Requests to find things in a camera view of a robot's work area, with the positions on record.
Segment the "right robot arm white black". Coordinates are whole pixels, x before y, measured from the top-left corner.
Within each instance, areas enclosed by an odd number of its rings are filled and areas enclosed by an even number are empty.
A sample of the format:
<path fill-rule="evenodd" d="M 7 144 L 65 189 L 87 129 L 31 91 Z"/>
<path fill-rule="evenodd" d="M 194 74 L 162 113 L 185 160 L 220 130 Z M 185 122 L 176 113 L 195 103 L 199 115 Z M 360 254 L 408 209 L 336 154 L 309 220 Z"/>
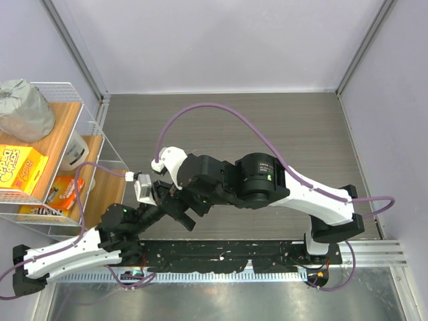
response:
<path fill-rule="evenodd" d="M 198 203 L 239 209 L 287 207 L 309 215 L 310 228 L 304 234 L 302 254 L 306 261 L 318 263 L 326 261 L 331 244 L 364 232 L 364 223 L 354 211 L 351 185 L 345 189 L 317 183 L 304 185 L 302 178 L 265 153 L 248 154 L 234 164 L 188 154 L 176 181 Z"/>

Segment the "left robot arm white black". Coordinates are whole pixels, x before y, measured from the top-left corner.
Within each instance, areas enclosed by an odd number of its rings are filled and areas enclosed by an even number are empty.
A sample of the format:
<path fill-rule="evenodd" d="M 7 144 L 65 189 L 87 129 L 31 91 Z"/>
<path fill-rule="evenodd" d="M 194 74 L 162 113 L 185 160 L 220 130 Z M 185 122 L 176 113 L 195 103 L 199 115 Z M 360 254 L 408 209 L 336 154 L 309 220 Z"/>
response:
<path fill-rule="evenodd" d="M 13 291 L 16 297 L 42 291 L 66 274 L 103 265 L 134 266 L 143 262 L 144 248 L 139 235 L 165 215 L 187 230 L 195 222 L 186 214 L 191 209 L 204 215 L 209 204 L 186 189 L 155 181 L 134 182 L 138 208 L 119 203 L 108 206 L 101 222 L 79 234 L 40 248 L 17 245 L 13 248 Z"/>

